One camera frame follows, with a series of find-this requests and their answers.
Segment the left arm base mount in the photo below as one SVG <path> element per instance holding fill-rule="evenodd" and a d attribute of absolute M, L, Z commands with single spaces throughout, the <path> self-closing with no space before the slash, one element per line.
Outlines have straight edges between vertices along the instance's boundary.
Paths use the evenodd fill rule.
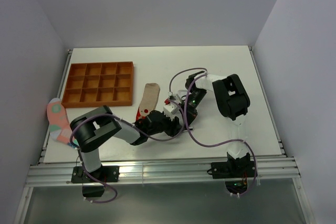
<path fill-rule="evenodd" d="M 99 169 L 89 174 L 93 178 L 104 183 L 114 183 L 119 179 L 119 166 L 101 166 Z M 96 181 L 84 172 L 82 166 L 76 166 L 72 171 L 71 183 L 88 184 L 96 183 Z M 105 185 L 101 184 L 99 186 L 82 185 L 82 195 L 87 198 L 98 198 L 103 195 L 105 188 Z"/>

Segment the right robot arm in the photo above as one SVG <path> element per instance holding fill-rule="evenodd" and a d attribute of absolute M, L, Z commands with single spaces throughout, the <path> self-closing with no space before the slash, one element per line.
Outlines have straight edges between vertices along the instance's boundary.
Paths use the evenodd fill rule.
<path fill-rule="evenodd" d="M 242 134 L 242 124 L 250 106 L 249 96 L 237 74 L 221 77 L 200 71 L 186 79 L 187 95 L 182 103 L 184 127 L 199 146 L 215 148 L 228 145 L 227 170 L 234 177 L 240 176 L 251 158 L 250 147 Z M 217 144 L 203 144 L 191 133 L 189 126 L 197 117 L 197 107 L 208 91 L 214 93 L 220 114 L 231 122 L 232 138 Z"/>

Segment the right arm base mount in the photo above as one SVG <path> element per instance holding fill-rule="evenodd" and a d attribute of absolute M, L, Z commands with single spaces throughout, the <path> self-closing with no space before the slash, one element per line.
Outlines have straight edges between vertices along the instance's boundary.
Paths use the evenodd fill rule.
<path fill-rule="evenodd" d="M 256 178 L 256 171 L 249 153 L 242 158 L 233 158 L 227 154 L 227 161 L 212 162 L 207 174 L 212 179 L 235 179 L 225 182 L 226 189 L 232 194 L 241 195 L 248 189 L 248 179 Z"/>

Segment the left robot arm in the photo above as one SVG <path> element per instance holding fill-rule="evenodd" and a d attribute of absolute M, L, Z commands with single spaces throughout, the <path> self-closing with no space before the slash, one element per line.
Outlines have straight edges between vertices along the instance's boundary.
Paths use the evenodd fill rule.
<path fill-rule="evenodd" d="M 70 123 L 72 138 L 79 149 L 83 163 L 83 175 L 91 182 L 102 176 L 99 147 L 112 137 L 132 146 L 145 143 L 151 136 L 165 133 L 174 138 L 183 131 L 179 118 L 170 119 L 164 113 L 154 110 L 135 123 L 128 123 L 116 117 L 106 105 L 75 118 Z"/>

